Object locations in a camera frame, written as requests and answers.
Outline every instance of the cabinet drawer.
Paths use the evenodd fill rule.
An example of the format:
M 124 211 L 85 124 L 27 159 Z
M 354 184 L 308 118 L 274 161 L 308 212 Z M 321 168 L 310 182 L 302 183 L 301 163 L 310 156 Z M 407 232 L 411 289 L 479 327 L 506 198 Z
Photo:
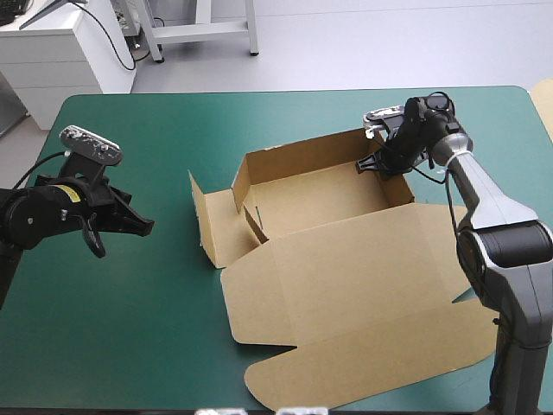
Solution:
M 12 88 L 98 86 L 88 62 L 0 63 Z
M 21 88 L 15 92 L 42 130 L 49 130 L 63 102 L 73 95 L 102 93 L 97 86 Z
M 0 63 L 86 61 L 74 35 L 0 37 Z

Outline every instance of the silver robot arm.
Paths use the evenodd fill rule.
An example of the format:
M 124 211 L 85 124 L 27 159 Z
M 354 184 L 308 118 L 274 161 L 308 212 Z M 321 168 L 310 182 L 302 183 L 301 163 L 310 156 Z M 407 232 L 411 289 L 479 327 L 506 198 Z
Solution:
M 553 233 L 479 165 L 445 93 L 369 112 L 364 124 L 368 137 L 388 137 L 358 162 L 359 172 L 395 175 L 429 159 L 447 168 L 467 206 L 458 226 L 453 220 L 458 259 L 482 304 L 499 312 L 490 401 L 480 413 L 539 413 L 553 323 Z

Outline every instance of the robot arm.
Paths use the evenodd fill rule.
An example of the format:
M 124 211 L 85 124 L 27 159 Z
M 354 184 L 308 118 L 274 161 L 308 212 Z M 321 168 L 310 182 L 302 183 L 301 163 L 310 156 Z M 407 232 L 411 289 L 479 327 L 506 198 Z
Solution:
M 129 206 L 131 195 L 104 176 L 123 158 L 116 144 L 74 125 L 60 138 L 70 151 L 57 177 L 38 176 L 31 188 L 0 189 L 0 308 L 23 250 L 44 238 L 80 230 L 102 258 L 100 232 L 146 236 L 154 226 Z
M 534 415 L 553 323 L 553 234 L 479 165 L 454 113 L 444 93 L 367 113 L 367 137 L 385 131 L 387 139 L 358 171 L 390 176 L 426 159 L 448 169 L 467 206 L 454 225 L 459 262 L 482 304 L 499 312 L 490 403 L 482 411 Z

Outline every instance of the green table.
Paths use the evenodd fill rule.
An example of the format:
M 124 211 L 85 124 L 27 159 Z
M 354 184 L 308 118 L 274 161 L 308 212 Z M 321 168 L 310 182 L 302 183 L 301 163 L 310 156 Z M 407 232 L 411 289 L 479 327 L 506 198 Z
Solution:
M 361 114 L 432 90 L 73 97 L 43 149 L 70 124 L 119 143 L 111 182 L 156 220 L 145 239 L 106 234 L 98 260 L 79 233 L 24 255 L 0 312 L 0 407 L 261 408 L 243 382 L 254 361 L 284 348 L 231 337 L 219 271 L 199 244 L 187 170 L 206 191 L 228 188 L 246 151 L 361 126 Z M 475 155 L 503 190 L 553 225 L 553 149 L 528 93 L 449 88 Z M 59 162 L 41 169 L 55 173 Z M 445 203 L 419 175 L 420 202 Z M 489 358 L 344 409 L 474 411 L 487 400 Z M 553 365 L 544 391 L 553 387 Z M 542 409 L 553 410 L 543 393 Z

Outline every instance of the white cabinet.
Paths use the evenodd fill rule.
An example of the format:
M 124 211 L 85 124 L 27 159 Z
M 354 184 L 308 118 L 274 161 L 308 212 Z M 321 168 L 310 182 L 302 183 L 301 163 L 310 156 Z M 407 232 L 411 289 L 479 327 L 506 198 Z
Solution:
M 46 1 L 35 0 L 24 16 L 0 27 L 0 72 L 43 130 L 52 127 L 65 99 L 129 93 L 136 74 L 122 67 L 102 29 L 73 4 L 19 30 Z M 110 0 L 92 0 L 85 7 L 102 22 L 121 59 L 132 67 Z

